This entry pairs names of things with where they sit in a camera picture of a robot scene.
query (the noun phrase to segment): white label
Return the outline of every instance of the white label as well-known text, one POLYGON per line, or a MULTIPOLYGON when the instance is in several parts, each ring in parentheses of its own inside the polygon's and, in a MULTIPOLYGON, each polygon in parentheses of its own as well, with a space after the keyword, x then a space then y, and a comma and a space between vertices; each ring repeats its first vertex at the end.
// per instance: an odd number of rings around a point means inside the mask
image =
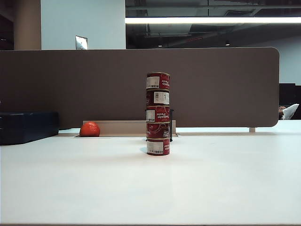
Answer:
POLYGON ((146 88, 159 88, 159 81, 160 77, 158 76, 146 78, 146 88))
POLYGON ((146 142, 146 149, 148 153, 163 154, 163 142, 146 142))
POLYGON ((155 121, 155 110, 147 110, 146 111, 146 121, 155 121))
POLYGON ((154 104, 169 104, 169 93, 154 92, 154 104))

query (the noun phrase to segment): red can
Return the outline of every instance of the red can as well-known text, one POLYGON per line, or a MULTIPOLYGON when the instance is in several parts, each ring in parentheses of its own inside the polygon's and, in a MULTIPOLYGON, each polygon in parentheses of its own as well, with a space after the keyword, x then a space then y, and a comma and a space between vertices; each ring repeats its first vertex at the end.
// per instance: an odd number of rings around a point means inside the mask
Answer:
POLYGON ((147 123, 146 124, 146 137, 163 139, 169 138, 169 122, 165 123, 147 123))
POLYGON ((170 152, 169 138, 167 139, 147 139, 147 154, 167 155, 170 152))
POLYGON ((147 89, 169 89, 170 75, 164 72, 151 72, 147 74, 147 89))
POLYGON ((168 122, 169 106, 146 107, 146 122, 168 122))
POLYGON ((148 89, 146 91, 146 106, 169 105, 167 89, 148 89))

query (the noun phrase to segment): red tomato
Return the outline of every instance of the red tomato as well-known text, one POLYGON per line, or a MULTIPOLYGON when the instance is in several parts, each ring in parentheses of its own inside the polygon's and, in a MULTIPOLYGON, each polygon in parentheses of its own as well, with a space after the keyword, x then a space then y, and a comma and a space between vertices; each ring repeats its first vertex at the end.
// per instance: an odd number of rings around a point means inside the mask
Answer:
POLYGON ((95 122, 88 121, 80 128, 79 135, 81 137, 99 137, 100 129, 95 122))

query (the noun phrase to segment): dark blue case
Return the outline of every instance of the dark blue case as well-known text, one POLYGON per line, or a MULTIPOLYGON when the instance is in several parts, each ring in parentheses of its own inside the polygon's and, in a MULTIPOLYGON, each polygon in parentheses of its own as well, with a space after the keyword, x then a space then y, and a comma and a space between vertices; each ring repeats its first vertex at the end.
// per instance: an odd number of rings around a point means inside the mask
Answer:
POLYGON ((24 144, 58 134, 57 112, 1 112, 0 145, 24 144))

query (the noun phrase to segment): ceiling light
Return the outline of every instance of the ceiling light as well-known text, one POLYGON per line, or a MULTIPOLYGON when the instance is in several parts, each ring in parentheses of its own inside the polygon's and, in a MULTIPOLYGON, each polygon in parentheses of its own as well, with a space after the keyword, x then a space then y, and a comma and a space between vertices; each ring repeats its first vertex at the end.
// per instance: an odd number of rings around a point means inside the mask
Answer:
POLYGON ((301 24, 301 17, 143 17, 126 24, 301 24))

